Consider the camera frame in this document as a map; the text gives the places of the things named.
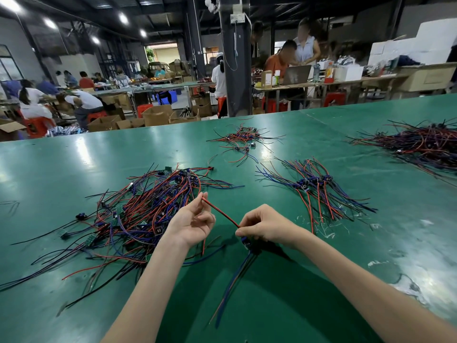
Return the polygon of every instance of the green workbench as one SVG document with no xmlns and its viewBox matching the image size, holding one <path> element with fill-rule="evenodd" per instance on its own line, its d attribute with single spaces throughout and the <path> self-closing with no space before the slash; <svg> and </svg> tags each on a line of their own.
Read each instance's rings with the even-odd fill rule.
<svg viewBox="0 0 457 343">
<path fill-rule="evenodd" d="M 395 163 L 380 149 L 344 140 L 359 130 L 391 130 L 382 126 L 388 119 L 440 122 L 455 117 L 456 106 L 457 95 L 433 96 L 257 115 L 244 121 L 240 119 L 247 117 L 0 143 L 0 201 L 20 202 L 15 212 L 10 212 L 9 205 L 0 205 L 0 282 L 38 270 L 39 265 L 30 265 L 34 259 L 64 248 L 71 240 L 51 234 L 22 245 L 10 243 L 47 232 L 78 213 L 93 212 L 98 198 L 85 196 L 118 190 L 129 182 L 127 176 L 145 173 L 152 163 L 159 168 L 178 162 L 181 168 L 205 167 L 223 149 L 219 148 L 222 144 L 205 140 L 216 137 L 214 130 L 226 133 L 234 129 L 230 124 L 243 122 L 265 127 L 272 137 L 287 135 L 282 143 L 269 145 L 274 153 L 260 144 L 250 152 L 265 166 L 275 161 L 274 156 L 286 160 L 314 156 L 350 196 L 371 197 L 370 206 L 379 209 L 377 214 L 369 213 L 364 221 L 334 224 L 326 230 L 325 240 L 387 283 L 407 275 L 420 287 L 427 307 L 455 325 L 457 189 L 411 165 Z M 228 163 L 238 156 L 226 152 L 215 157 L 211 176 L 245 187 L 211 189 L 210 201 L 237 221 L 267 203 L 309 229 L 300 198 L 256 177 L 252 159 L 240 167 Z M 209 240 L 222 235 L 219 240 L 229 245 L 206 261 L 182 269 L 158 342 L 378 341 L 333 284 L 305 257 L 287 248 L 293 262 L 263 252 L 234 289 L 219 329 L 214 321 L 208 325 L 247 255 L 234 236 L 234 226 L 220 214 L 216 216 Z M 85 256 L 77 255 L 51 272 L 0 293 L 2 342 L 97 343 L 101 339 L 133 290 L 135 272 L 57 316 L 65 302 L 82 294 L 92 273 L 61 278 L 99 264 Z M 104 276 L 110 277 L 119 267 L 108 266 Z"/>
</svg>

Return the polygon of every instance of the ceiling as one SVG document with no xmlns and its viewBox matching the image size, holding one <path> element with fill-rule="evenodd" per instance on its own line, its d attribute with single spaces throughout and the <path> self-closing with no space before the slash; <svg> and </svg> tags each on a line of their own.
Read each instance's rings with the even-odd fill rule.
<svg viewBox="0 0 457 343">
<path fill-rule="evenodd" d="M 25 9 L 26 21 L 37 22 L 36 12 L 55 21 L 83 20 L 92 23 L 107 33 L 117 33 L 132 40 L 142 40 L 139 29 L 144 29 L 145 42 L 157 42 L 179 36 L 183 27 L 183 12 L 186 0 L 17 0 Z M 266 24 L 275 22 L 275 27 L 296 27 L 303 17 L 320 19 L 354 15 L 361 10 L 390 0 L 250 0 L 250 18 Z M 211 14 L 198 0 L 202 34 L 219 33 L 219 16 Z M 119 20 L 122 12 L 129 25 Z"/>
</svg>

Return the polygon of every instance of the hand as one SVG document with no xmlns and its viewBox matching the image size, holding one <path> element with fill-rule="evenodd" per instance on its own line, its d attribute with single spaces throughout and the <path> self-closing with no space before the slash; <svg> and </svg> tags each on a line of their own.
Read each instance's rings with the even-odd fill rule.
<svg viewBox="0 0 457 343">
<path fill-rule="evenodd" d="M 199 193 L 174 215 L 162 238 L 176 238 L 191 248 L 208 237 L 216 217 L 211 214 L 211 207 L 202 201 L 202 197 L 208 199 L 208 193 Z"/>
<path fill-rule="evenodd" d="M 239 225 L 240 228 L 235 232 L 237 236 L 261 238 L 292 248 L 300 234 L 313 236 L 311 232 L 295 225 L 267 204 L 246 213 Z"/>
</svg>

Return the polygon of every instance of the laptop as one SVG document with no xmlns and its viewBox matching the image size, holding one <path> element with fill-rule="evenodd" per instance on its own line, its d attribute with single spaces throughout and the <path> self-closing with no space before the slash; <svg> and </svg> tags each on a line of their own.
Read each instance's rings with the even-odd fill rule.
<svg viewBox="0 0 457 343">
<path fill-rule="evenodd" d="M 311 71 L 311 65 L 291 66 L 286 68 L 283 85 L 306 83 Z"/>
</svg>

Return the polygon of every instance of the orange shirt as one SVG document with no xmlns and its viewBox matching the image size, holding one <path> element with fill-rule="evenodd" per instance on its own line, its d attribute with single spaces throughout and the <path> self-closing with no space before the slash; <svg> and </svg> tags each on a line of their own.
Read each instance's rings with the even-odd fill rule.
<svg viewBox="0 0 457 343">
<path fill-rule="evenodd" d="M 279 54 L 273 54 L 266 60 L 264 71 L 273 71 L 273 74 L 275 74 L 276 70 L 280 70 L 279 78 L 284 78 L 284 73 L 288 66 L 289 65 L 281 61 Z"/>
<path fill-rule="evenodd" d="M 83 89 L 93 88 L 95 86 L 94 81 L 89 77 L 83 77 L 79 80 L 79 86 Z"/>
</svg>

